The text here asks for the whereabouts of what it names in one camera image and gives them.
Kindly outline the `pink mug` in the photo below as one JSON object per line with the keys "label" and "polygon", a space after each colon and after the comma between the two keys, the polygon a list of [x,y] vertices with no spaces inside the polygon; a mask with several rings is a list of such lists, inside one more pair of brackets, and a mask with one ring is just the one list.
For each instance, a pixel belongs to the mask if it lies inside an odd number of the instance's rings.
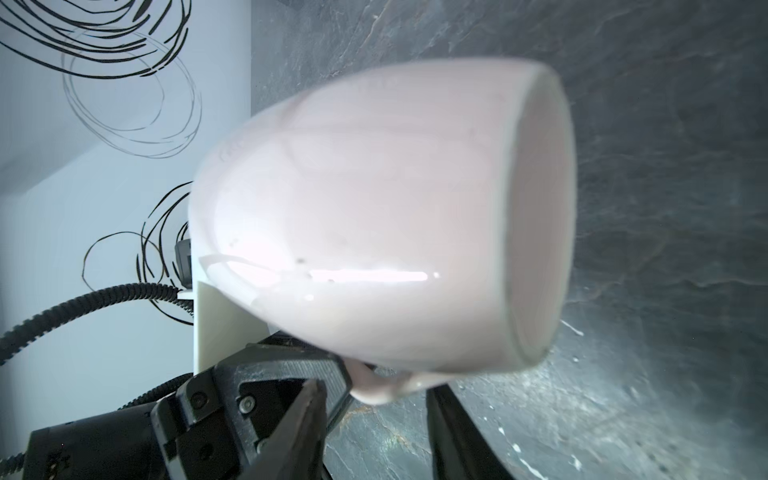
{"label": "pink mug", "polygon": [[358,401],[548,355],[574,255],[558,74],[531,60],[378,67],[253,116],[202,163],[188,219],[213,287],[340,356]]}

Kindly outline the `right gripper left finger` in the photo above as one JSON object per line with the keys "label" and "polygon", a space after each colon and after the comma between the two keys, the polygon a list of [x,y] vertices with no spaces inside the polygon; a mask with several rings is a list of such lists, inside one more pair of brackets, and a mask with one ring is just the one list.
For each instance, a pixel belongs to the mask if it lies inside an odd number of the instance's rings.
{"label": "right gripper left finger", "polygon": [[258,440],[256,457],[241,479],[324,479],[327,389],[321,380],[257,383],[255,413],[249,416]]}

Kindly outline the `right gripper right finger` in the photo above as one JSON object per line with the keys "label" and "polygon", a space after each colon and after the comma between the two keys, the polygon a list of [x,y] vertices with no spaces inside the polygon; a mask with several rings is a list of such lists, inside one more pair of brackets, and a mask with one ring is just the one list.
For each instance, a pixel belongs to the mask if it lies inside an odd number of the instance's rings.
{"label": "right gripper right finger", "polygon": [[434,479],[514,479],[448,385],[425,400]]}

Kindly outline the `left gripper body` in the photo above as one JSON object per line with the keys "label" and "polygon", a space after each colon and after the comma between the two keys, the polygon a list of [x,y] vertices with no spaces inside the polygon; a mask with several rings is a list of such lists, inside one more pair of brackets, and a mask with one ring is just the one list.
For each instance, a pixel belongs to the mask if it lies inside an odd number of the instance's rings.
{"label": "left gripper body", "polygon": [[40,429],[26,479],[241,479],[256,457],[257,383],[324,382],[326,436],[351,402],[342,360],[306,346],[254,344],[185,380],[161,399]]}

